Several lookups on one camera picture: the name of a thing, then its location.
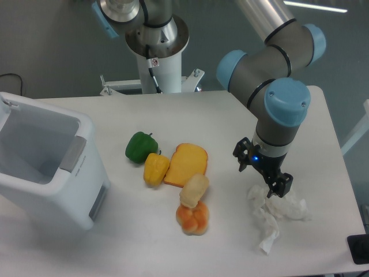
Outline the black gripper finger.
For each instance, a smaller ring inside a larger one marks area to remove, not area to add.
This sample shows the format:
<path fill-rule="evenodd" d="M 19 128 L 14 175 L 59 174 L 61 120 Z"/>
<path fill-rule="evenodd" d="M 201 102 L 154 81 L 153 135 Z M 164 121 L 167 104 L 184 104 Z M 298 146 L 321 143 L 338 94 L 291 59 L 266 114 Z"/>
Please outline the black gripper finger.
<path fill-rule="evenodd" d="M 273 195 L 283 198 L 291 189 L 293 176 L 279 172 L 275 177 L 269 177 L 266 183 L 269 187 L 267 198 L 271 198 Z"/>
<path fill-rule="evenodd" d="M 252 165 L 250 160 L 250 151 L 252 148 L 253 145 L 247 137 L 237 142 L 232 154 L 238 160 L 239 172 L 242 172 L 247 166 Z"/>

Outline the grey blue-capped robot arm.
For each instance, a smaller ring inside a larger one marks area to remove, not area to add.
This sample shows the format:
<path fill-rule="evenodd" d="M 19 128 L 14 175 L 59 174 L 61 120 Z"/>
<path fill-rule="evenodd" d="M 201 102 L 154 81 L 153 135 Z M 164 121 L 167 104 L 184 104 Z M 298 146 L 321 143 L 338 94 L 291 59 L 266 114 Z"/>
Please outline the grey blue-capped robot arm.
<path fill-rule="evenodd" d="M 257 118 L 253 138 L 240 140 L 233 155 L 241 170 L 253 166 L 262 175 L 270 196 L 283 197 L 293 178 L 281 165 L 311 100 L 291 74 L 319 59 L 326 39 L 318 27 L 300 25 L 283 1 L 237 4 L 265 48 L 253 55 L 231 51 L 216 70 L 220 84 Z M 92 7 L 110 37 L 125 36 L 143 93 L 184 91 L 181 63 L 189 31 L 171 1 L 94 1 Z"/>

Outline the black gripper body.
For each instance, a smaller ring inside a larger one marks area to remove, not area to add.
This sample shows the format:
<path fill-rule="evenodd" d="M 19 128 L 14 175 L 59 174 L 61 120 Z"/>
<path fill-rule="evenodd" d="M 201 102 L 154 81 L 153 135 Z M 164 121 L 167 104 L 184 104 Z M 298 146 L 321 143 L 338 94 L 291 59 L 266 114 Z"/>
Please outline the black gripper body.
<path fill-rule="evenodd" d="M 287 182 L 288 176 L 281 172 L 281 165 L 287 155 L 288 146 L 272 146 L 261 141 L 247 142 L 247 161 L 264 178 L 265 182 Z"/>

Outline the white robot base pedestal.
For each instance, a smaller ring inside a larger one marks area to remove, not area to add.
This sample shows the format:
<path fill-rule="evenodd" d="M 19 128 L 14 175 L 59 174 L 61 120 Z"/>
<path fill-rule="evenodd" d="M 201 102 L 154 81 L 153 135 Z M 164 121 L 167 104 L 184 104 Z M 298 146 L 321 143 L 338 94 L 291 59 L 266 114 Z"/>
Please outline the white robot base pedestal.
<path fill-rule="evenodd" d="M 146 59 L 136 56 L 139 79 L 105 81 L 100 76 L 103 89 L 101 96 L 116 95 L 118 93 L 154 94 L 200 92 L 200 81 L 205 72 L 194 69 L 188 76 L 182 74 L 182 55 L 175 54 L 169 58 Z"/>

